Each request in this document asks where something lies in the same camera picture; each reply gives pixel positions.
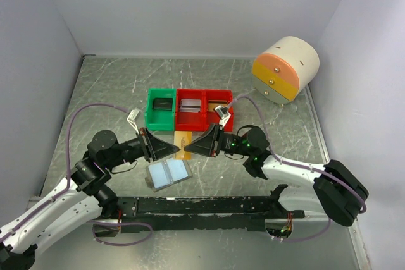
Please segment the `gold VIP card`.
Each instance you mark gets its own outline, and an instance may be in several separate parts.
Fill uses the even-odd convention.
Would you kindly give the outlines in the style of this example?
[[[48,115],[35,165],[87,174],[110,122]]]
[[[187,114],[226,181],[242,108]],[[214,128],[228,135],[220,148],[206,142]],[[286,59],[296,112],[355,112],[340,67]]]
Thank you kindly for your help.
[[[186,152],[184,149],[192,142],[192,132],[190,131],[175,131],[174,132],[174,144],[179,148],[179,151],[175,153],[174,159],[190,160],[192,154]]]

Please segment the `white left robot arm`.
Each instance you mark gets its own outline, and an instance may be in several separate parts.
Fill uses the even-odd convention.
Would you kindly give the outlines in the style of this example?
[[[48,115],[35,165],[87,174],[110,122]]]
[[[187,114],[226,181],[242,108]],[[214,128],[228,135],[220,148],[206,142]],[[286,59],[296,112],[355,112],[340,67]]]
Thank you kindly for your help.
[[[84,157],[68,167],[67,176],[36,205],[1,228],[1,269],[30,269],[36,255],[79,226],[115,216],[118,197],[107,186],[113,168],[139,158],[156,161],[178,151],[146,128],[122,144],[110,130],[97,132]]]

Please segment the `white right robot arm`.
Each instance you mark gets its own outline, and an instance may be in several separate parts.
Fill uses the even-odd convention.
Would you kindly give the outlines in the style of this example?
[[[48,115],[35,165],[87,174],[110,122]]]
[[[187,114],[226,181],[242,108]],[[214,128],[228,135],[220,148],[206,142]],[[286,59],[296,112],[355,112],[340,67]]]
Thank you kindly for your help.
[[[260,127],[246,125],[244,128],[246,132],[239,135],[212,124],[184,150],[206,157],[216,157],[221,152],[243,156],[243,166],[252,177],[285,181],[306,190],[302,209],[322,212],[341,226],[351,226],[366,211],[369,192],[340,161],[311,164],[278,156],[270,150]]]

